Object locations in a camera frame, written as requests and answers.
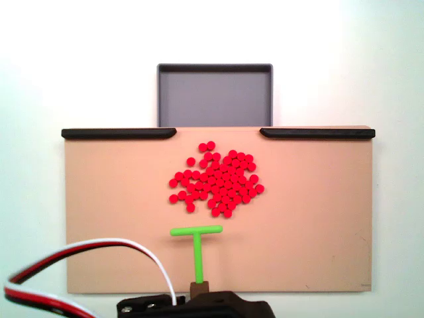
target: white wall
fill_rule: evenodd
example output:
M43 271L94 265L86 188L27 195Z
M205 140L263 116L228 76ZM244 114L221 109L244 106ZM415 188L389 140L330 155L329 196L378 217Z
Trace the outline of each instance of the white wall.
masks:
M424 317L422 1L2 1L1 279L65 243L60 130L154 126L160 62L269 62L276 126L376 129L373 291L243 297L277 317ZM65 277L26 284L65 294ZM123 297L74 296L103 317ZM53 317L4 299L0 316Z

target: white wire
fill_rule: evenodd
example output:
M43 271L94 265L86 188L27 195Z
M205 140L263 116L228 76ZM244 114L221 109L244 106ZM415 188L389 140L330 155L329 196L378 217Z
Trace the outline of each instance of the white wire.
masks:
M147 255L149 255L149 257L151 257L153 259L153 261L159 266L160 271L162 272L162 274L165 277L166 283L167 283L168 288L169 288L170 293L171 293L172 305L176 305L177 304L177 297L175 295L174 288L172 287L171 279L168 276L168 274L166 273L165 268L162 265L162 263L159 261L159 259L156 257L156 255L153 254L152 251L150 251L148 248L144 247L143 245L141 245L141 244L139 244L137 242L134 242L133 240L127 240L125 238L96 238L96 239L93 239L93 240L84 240L84 241L81 241L81 242L77 242L77 243L72 243L72 244L66 245L66 246L58 249L56 252L53 252L53 253L49 254L48 256L45 256L45 257L41 258L39 261L33 263L32 265L37 264L38 262L44 260L45 258L48 258L50 256L53 256L53 255L55 255L55 254L57 254L59 252L62 252L64 250L68 250L68 249L79 247L79 246L83 246L83 245L96 244L96 243L104 243L104 242L109 242L109 243L110 242L119 242L119 243L124 243L124 244L128 244L128 245L132 245L132 246L134 246L134 247L142 250ZM26 266L20 272L22 272L23 270L31 267L32 265ZM68 304L70 304L70 305L72 305L74 307L77 307L78 309L80 309L82 311L86 311L87 313L89 313L90 315L92 315L92 316L94 316L96 318L100 318L99 316L97 316L96 314L94 314L92 311L90 311L90 310L88 310L88 309L86 309L86 308L78 305L74 301L70 301L70 300L67 300L67 299L58 297L56 295L49 294L49 293L43 293L41 291L32 290L30 288L26 288L26 287L24 287L22 285L18 285L18 284L15 284L15 283L12 283L12 282L9 281L12 277L16 276L20 272L17 272L16 274L10 275L8 277L7 281L5 282L5 288L9 288L10 290L15 290L15 291L18 291L18 292L33 293L35 295L39 295L39 296L43 296L43 297L49 297L49 298L52 298L52 299L56 299L58 301L63 301L64 303L68 303Z

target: red ball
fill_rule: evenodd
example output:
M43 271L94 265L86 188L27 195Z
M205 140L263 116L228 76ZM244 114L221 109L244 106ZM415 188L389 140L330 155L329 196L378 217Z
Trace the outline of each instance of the red ball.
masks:
M200 175L200 181L202 181L202 182L206 182L208 177L209 177L209 176L208 176L206 173L202 173L202 174Z
M257 194L258 194L258 192L255 189L249 190L249 196L250 197L256 197Z
M262 184L258 184L256 187L254 187L255 188L255 190L258 192L258 193L264 193L264 191L265 191L265 187L262 185Z
M204 144L204 143L201 143L201 144L199 145L199 150L200 150L201 152L205 152L205 151L207 150L207 145L206 145L206 144Z
M203 184L203 190L206 192L211 191L211 185L210 184Z
M233 212L230 209L226 209L224 211L224 217L226 217L227 219L229 219L232 216L233 216Z
M219 152L216 152L213 154L214 161L219 161L221 159L221 154Z
M254 164L253 162L251 162L251 163L247 166L247 168L249 169L249 171L250 171L250 172L253 172L253 171L255 171L255 169L256 169L256 164Z
M212 216L218 217L221 214L221 211L218 208L212 209Z
M200 168L205 169L207 167L207 161L205 159L200 160L199 166Z
M244 195L242 200L243 200L243 203L247 204L250 202L250 197L248 195Z
M207 191L202 191L200 193L200 200L205 201L208 196L209 196L209 194L207 193Z
M252 161L253 161L253 156L252 156L251 154L247 154L247 155L244 157L244 159L245 159L247 162L252 162Z
M240 166L240 160L239 159L233 159L233 161L231 162L231 165L234 168L238 168Z
M176 187L178 186L178 181L175 179L171 179L170 180L170 187Z
M187 197L187 192L185 192L184 190L178 192L178 199L184 200L186 197Z
M170 196L170 202L172 204L177 203L178 202L178 195L176 195L176 194L171 195Z
M188 186L189 183L190 183L190 180L188 180L187 178L183 178L183 180L181 180L181 185L183 187Z
M236 150L230 150L228 155L230 156L230 158L236 158L237 157L237 151Z
M196 182L195 186L196 186L197 190L202 190L203 189L203 182L198 181L198 182Z
M187 159L187 165L188 165L189 167L194 166L194 164L195 164L195 163L196 163L196 159L195 159L195 158L190 157L190 158L188 158L188 159Z
M212 188L211 188L211 192L213 194L219 193L219 186L213 185Z
M212 155L212 153L211 152L206 152L205 153L205 155L203 156L203 158L206 160L206 161L211 161L212 160L212 158L213 158L213 155Z
M196 206L192 203L187 204L187 207L186 207L188 213L193 213L195 208Z
M185 197L185 202L187 204L193 203L193 201L194 201L194 197L192 195L188 195Z
M228 195L224 195L224 196L221 198L221 201L222 201L222 203L227 204L227 203L230 201L230 197L229 197Z
M214 161L214 162L212 162L212 163L211 163L211 167L212 167L214 170L218 170L218 169L219 169L219 166L220 166L220 164L219 164L219 162L218 162L218 161Z
M177 180L177 181L181 181L181 179L182 178L184 178L184 175L183 175L183 173L182 172L177 172L176 174L175 174L175 180Z
M209 200L208 202L207 202L207 206L210 208L210 209L213 209L215 206L216 206L216 202L215 201L213 201L213 200Z
M219 193L214 194L213 195L213 200L215 202L220 202L220 200L221 200L221 194L219 194Z
M208 148L209 150L213 150L213 149L215 149L215 143L214 143L213 141L209 141L209 142L207 143L207 148Z
M199 172L199 171L197 171L197 170L194 170L194 171L191 173L191 177L192 177L194 180L198 180L198 179L200 178L200 172Z
M231 158L229 156L224 157L223 162L224 164L230 165L231 164Z

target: pile of red beads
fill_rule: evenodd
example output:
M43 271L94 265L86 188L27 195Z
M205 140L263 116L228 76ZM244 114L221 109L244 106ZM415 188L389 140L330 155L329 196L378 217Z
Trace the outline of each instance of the pile of red beads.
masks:
M200 152L204 152L199 167L204 171L187 169L177 172L169 185L175 188L180 184L186 190L171 195L169 200L171 203L185 201L189 213L195 210L194 201L207 201L212 216L223 214L228 218L233 215L237 205L248 204L252 198L263 193L264 186L258 183L256 174L245 175L256 170L251 154L230 150L222 158L219 152L212 152L214 149L213 141L199 145ZM195 158L187 159L189 167L195 166L195 163Z

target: green handle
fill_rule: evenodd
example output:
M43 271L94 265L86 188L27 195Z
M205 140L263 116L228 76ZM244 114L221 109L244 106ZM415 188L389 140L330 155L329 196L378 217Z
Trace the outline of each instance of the green handle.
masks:
M194 270L196 276L196 283L203 283L203 264L201 260L201 235L221 233L223 227L220 225L211 225L209 227L183 227L180 229L172 229L171 235L178 237L182 235L193 235L194 247Z

